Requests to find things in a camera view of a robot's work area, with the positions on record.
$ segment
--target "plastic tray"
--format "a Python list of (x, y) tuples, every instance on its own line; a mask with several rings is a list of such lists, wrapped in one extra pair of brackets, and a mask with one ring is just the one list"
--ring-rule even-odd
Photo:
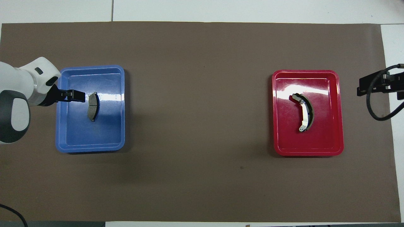
[[(314, 121), (299, 132), (301, 106), (291, 95), (309, 99)], [(283, 156), (335, 156), (344, 148), (338, 75), (331, 70), (280, 70), (272, 76), (274, 145)]]
[[(125, 75), (118, 65), (70, 67), (61, 71), (59, 89), (86, 93), (86, 102), (58, 102), (56, 147), (63, 153), (115, 151), (125, 144)], [(87, 117), (88, 97), (97, 92), (99, 112)]]

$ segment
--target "brown surface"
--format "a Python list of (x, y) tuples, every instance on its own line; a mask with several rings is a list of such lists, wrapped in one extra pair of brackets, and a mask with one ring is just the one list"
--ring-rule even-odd
[[(33, 107), (26, 136), (0, 146), (0, 202), (28, 220), (400, 221), (390, 122), (373, 120), (356, 97), (358, 78), (384, 68), (379, 25), (2, 26), (0, 61), (19, 67), (39, 56), (59, 69), (126, 70), (126, 144), (59, 153), (56, 106)], [(340, 156), (275, 154), (267, 82), (278, 69), (339, 74)], [(388, 110), (387, 96), (374, 101)]]

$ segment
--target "curved metal part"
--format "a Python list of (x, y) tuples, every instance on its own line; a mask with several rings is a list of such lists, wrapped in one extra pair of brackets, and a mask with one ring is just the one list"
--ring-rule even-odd
[(309, 130), (314, 120), (314, 110), (309, 101), (304, 95), (295, 93), (292, 95), (292, 99), (296, 100), (302, 107), (302, 125), (299, 127), (299, 132), (305, 132)]
[(95, 121), (95, 118), (97, 117), (99, 104), (100, 101), (97, 92), (92, 93), (88, 97), (88, 111), (87, 111), (87, 116), (92, 122)]

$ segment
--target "red tray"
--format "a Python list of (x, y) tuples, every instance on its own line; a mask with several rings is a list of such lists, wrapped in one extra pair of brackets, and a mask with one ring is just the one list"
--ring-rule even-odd
[[(314, 120), (305, 132), (302, 107), (292, 94), (307, 97)], [(274, 146), (283, 156), (335, 156), (344, 149), (339, 77), (331, 70), (279, 70), (272, 76)]]

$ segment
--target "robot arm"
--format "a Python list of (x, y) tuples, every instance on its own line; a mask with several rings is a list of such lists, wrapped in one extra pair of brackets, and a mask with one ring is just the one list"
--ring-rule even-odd
[(49, 106), (58, 101), (85, 102), (85, 93), (59, 90), (60, 72), (46, 58), (14, 68), (0, 62), (0, 144), (21, 139), (30, 122), (29, 106)]

